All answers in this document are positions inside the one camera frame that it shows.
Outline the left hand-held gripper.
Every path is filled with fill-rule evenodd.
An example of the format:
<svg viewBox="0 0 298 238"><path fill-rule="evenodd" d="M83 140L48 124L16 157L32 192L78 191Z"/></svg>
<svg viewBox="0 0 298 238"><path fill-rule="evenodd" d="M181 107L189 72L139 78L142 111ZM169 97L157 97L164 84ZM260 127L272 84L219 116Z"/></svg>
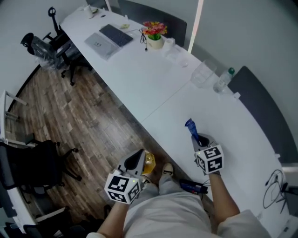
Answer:
<svg viewBox="0 0 298 238"><path fill-rule="evenodd" d="M120 159L104 187L110 200L131 204L141 191L141 175L145 163L145 150L139 149Z"/></svg>

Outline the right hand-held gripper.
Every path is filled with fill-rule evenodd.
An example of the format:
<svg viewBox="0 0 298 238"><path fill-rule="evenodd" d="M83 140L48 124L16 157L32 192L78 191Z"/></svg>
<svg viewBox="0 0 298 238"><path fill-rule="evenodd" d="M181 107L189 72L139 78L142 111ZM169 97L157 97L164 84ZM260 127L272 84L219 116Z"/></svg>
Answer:
<svg viewBox="0 0 298 238"><path fill-rule="evenodd" d="M197 142L193 135L191 136L196 165L203 170L204 175L219 174L224 167L222 147L210 135L199 133L198 136L202 143Z"/></svg>

